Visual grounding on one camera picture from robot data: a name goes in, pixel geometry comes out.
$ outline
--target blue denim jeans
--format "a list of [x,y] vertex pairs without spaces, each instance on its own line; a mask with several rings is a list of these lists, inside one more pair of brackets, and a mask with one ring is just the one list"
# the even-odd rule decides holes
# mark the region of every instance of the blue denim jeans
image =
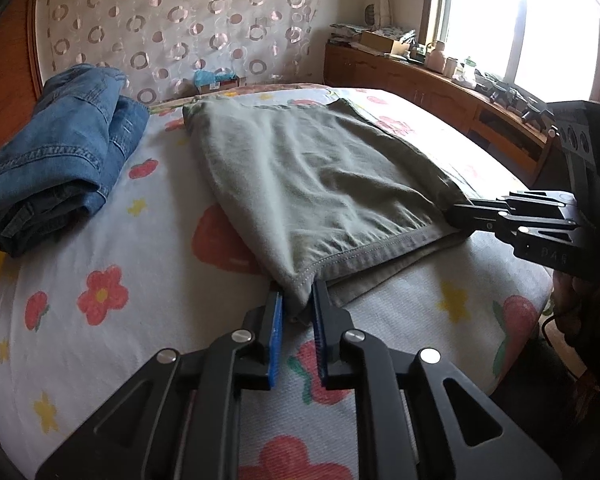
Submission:
[[149,120],[120,95],[125,80],[79,64],[46,82],[29,124],[0,149],[0,250],[20,256],[104,205]]

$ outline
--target wooden headboard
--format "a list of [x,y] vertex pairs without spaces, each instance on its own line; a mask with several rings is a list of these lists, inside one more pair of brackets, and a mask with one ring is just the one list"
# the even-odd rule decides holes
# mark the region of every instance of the wooden headboard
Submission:
[[0,16],[0,147],[31,117],[40,95],[36,0],[11,0]]

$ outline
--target bedsheet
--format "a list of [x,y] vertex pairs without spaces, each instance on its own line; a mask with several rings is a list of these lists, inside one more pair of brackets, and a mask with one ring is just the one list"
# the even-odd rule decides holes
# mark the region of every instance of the bedsheet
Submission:
[[[319,106],[347,98],[435,158],[467,195],[524,189],[456,130],[387,92],[239,93],[226,92],[245,104]],[[5,259],[0,442],[27,478],[156,351],[204,348],[266,296],[268,281],[205,185],[174,106],[152,115],[98,215],[22,258]],[[490,392],[550,290],[543,267],[475,233],[346,308],[357,327],[392,348],[438,348]],[[357,477],[356,467],[353,394],[320,387],[312,330],[288,323],[278,386],[244,395],[240,478],[345,480]]]

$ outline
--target window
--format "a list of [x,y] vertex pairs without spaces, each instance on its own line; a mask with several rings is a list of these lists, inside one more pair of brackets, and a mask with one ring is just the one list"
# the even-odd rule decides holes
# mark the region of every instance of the window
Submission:
[[445,53],[544,102],[589,99],[600,11],[595,0],[445,0]]

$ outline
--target wooden dresser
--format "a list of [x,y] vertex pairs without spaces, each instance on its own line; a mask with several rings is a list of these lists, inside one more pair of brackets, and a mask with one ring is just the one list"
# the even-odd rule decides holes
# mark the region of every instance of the wooden dresser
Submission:
[[478,92],[424,68],[354,48],[327,44],[324,82],[386,90],[411,101],[485,149],[492,144],[513,161],[510,169],[528,186],[538,177],[552,144],[546,134],[522,124],[517,115]]

